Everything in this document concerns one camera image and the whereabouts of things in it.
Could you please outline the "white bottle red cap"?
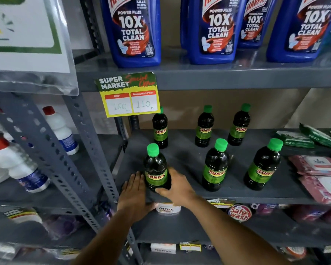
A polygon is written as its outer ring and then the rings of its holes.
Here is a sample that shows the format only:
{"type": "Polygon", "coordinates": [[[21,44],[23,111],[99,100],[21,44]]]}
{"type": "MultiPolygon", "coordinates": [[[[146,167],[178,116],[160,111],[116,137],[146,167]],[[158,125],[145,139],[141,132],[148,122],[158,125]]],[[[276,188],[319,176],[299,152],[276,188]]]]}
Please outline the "white bottle red cap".
{"type": "Polygon", "coordinates": [[[7,169],[11,178],[30,193],[46,190],[50,179],[30,156],[18,145],[0,137],[0,168],[7,169]]]}
{"type": "Polygon", "coordinates": [[[43,107],[44,117],[49,127],[61,143],[66,153],[71,156],[78,152],[79,144],[74,139],[72,130],[67,126],[64,117],[57,113],[52,106],[43,107]]]}

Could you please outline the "person's left hand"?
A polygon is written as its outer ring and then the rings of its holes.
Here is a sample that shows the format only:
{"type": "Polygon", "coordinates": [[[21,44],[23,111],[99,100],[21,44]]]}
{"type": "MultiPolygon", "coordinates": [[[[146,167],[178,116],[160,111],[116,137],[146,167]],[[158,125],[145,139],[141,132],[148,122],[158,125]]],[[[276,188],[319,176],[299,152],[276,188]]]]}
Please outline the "person's left hand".
{"type": "Polygon", "coordinates": [[[130,224],[140,221],[146,212],[146,184],[144,175],[137,171],[124,182],[117,205],[117,215],[126,217],[130,224]]]}

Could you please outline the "group of dark green-capped bottles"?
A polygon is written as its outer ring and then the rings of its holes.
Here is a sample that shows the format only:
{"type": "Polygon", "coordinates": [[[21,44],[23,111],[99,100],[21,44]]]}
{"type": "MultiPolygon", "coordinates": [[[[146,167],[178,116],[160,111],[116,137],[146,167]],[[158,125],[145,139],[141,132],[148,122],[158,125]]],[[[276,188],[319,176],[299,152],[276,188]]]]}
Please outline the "group of dark green-capped bottles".
{"type": "MultiPolygon", "coordinates": [[[[241,110],[233,118],[228,139],[217,139],[214,148],[210,149],[205,158],[202,175],[202,186],[208,191],[218,191],[228,169],[229,157],[226,153],[228,144],[240,146],[250,124],[249,111],[251,105],[244,103],[241,110]]],[[[247,169],[243,182],[251,190],[261,191],[271,179],[281,162],[280,151],[283,141],[278,138],[270,139],[267,146],[260,148],[247,169]]]]}

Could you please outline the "grey metal shelf rack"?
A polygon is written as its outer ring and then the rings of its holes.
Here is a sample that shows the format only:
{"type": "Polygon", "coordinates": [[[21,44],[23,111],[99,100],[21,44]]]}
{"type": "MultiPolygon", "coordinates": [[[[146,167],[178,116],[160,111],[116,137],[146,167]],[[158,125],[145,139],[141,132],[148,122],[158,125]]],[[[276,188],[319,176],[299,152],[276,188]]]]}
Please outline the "grey metal shelf rack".
{"type": "MultiPolygon", "coordinates": [[[[249,89],[305,89],[331,87],[331,67],[320,67],[309,63],[269,63],[263,49],[254,60],[253,49],[243,49],[234,63],[219,65],[191,65],[184,49],[179,47],[162,48],[162,61],[159,66],[140,68],[118,68],[111,53],[102,53],[76,65],[76,73],[81,92],[97,92],[94,80],[108,77],[152,71],[155,73],[159,90],[171,91],[216,91],[249,89]]],[[[231,195],[228,199],[238,202],[275,202],[278,204],[318,204],[308,191],[295,179],[287,161],[282,162],[279,178],[268,191],[251,191],[239,182],[239,173],[244,165],[237,160],[232,162],[229,187],[220,194],[231,195]]]]}

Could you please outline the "dark cleaner bottle green lid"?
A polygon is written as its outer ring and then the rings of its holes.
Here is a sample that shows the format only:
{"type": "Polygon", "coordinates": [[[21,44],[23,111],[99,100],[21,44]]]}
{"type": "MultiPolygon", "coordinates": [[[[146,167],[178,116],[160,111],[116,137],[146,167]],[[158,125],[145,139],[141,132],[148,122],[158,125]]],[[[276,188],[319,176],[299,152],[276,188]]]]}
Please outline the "dark cleaner bottle green lid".
{"type": "Polygon", "coordinates": [[[168,165],[164,155],[159,151],[156,143],[147,146],[147,156],[144,159],[145,180],[148,188],[171,188],[171,178],[168,175],[168,165]]]}

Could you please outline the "purple packet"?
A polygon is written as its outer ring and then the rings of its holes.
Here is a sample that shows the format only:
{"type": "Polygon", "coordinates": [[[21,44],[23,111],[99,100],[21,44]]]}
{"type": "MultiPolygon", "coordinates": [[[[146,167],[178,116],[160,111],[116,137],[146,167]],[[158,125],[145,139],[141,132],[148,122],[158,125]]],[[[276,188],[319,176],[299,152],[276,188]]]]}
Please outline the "purple packet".
{"type": "Polygon", "coordinates": [[[70,236],[84,225],[83,219],[74,215],[50,215],[43,218],[42,225],[48,236],[56,241],[70,236]]]}

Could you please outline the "yellow green price tag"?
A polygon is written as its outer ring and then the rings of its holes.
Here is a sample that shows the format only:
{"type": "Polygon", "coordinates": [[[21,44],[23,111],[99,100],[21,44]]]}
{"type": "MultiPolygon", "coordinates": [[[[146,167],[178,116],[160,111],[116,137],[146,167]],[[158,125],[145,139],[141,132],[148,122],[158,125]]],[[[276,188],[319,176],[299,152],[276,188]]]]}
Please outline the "yellow green price tag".
{"type": "Polygon", "coordinates": [[[94,82],[107,118],[163,112],[154,72],[129,73],[94,82]]]}

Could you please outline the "poster in plastic sleeve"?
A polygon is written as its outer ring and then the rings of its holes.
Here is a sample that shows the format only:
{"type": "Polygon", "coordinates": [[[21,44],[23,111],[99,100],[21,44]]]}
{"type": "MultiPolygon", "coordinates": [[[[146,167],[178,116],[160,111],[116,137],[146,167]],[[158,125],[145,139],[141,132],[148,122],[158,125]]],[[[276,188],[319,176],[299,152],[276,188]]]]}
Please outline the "poster in plastic sleeve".
{"type": "Polygon", "coordinates": [[[0,0],[0,92],[79,95],[62,0],[0,0]]]}

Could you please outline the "person's right hand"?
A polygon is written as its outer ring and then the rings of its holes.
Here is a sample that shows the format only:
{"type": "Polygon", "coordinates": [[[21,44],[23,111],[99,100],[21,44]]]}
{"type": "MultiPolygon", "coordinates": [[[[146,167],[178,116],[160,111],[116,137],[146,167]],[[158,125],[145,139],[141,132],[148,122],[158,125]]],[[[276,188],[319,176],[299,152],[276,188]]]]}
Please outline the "person's right hand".
{"type": "Polygon", "coordinates": [[[198,195],[185,175],[179,173],[176,169],[169,167],[168,176],[171,178],[171,188],[173,189],[172,203],[175,206],[183,206],[189,209],[190,204],[198,198],[198,195]]]}

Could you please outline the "person's left forearm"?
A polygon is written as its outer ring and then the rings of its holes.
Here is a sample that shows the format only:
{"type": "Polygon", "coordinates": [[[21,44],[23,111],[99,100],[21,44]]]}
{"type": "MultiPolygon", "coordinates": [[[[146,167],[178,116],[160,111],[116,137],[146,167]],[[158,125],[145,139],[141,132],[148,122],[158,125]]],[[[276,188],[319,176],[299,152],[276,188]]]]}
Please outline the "person's left forearm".
{"type": "Polygon", "coordinates": [[[131,225],[132,217],[129,211],[118,210],[71,265],[117,265],[131,225]]]}

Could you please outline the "red and white pouch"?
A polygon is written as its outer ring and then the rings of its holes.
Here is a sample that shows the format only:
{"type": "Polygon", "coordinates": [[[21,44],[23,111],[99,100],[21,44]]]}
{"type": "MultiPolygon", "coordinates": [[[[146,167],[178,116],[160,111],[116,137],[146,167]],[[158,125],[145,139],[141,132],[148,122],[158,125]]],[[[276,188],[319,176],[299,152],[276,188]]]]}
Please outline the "red and white pouch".
{"type": "Polygon", "coordinates": [[[277,250],[290,262],[302,260],[307,254],[306,247],[277,247],[277,250]]]}

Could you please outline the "blue toilet cleaner bottle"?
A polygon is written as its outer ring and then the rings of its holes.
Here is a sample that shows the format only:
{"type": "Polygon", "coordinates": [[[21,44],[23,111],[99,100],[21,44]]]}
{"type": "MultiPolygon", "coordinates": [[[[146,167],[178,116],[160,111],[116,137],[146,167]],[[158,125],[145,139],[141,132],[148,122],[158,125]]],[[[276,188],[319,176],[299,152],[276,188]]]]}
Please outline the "blue toilet cleaner bottle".
{"type": "Polygon", "coordinates": [[[258,49],[263,43],[277,0],[246,0],[237,48],[258,49]]]}
{"type": "Polygon", "coordinates": [[[312,62],[330,30],[331,0],[283,0],[266,50],[266,60],[312,62]]]}
{"type": "Polygon", "coordinates": [[[119,68],[161,63],[160,0],[100,0],[113,61],[119,68]]]}
{"type": "Polygon", "coordinates": [[[189,0],[181,0],[181,4],[180,4],[180,44],[181,44],[181,48],[185,49],[185,50],[187,50],[188,8],[189,8],[189,0]]]}
{"type": "Polygon", "coordinates": [[[234,61],[247,0],[189,0],[187,55],[192,65],[234,61]]]}

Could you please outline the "white jar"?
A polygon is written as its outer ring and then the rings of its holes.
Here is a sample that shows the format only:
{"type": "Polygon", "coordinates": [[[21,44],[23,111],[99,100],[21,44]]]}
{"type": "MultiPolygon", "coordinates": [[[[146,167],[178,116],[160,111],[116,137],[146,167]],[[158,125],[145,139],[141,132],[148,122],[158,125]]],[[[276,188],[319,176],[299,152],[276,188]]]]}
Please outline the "white jar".
{"type": "Polygon", "coordinates": [[[175,206],[173,203],[158,203],[156,211],[160,215],[176,215],[181,211],[181,206],[175,206]]]}

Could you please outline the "white box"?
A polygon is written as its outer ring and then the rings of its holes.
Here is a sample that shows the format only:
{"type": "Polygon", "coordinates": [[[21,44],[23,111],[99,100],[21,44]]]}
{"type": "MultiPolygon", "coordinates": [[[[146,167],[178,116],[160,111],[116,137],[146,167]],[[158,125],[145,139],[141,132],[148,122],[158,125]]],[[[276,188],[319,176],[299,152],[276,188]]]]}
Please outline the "white box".
{"type": "Polygon", "coordinates": [[[151,252],[163,253],[163,254],[176,254],[177,245],[169,243],[151,243],[150,244],[151,252]]]}

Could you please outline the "person's right forearm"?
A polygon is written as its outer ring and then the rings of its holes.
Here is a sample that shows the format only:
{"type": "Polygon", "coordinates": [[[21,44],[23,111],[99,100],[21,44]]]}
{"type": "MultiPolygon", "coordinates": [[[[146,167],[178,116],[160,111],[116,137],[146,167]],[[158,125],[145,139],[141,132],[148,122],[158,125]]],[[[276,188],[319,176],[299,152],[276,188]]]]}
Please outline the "person's right forearm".
{"type": "Polygon", "coordinates": [[[198,195],[184,202],[201,224],[224,265],[290,265],[268,242],[198,195]]]}

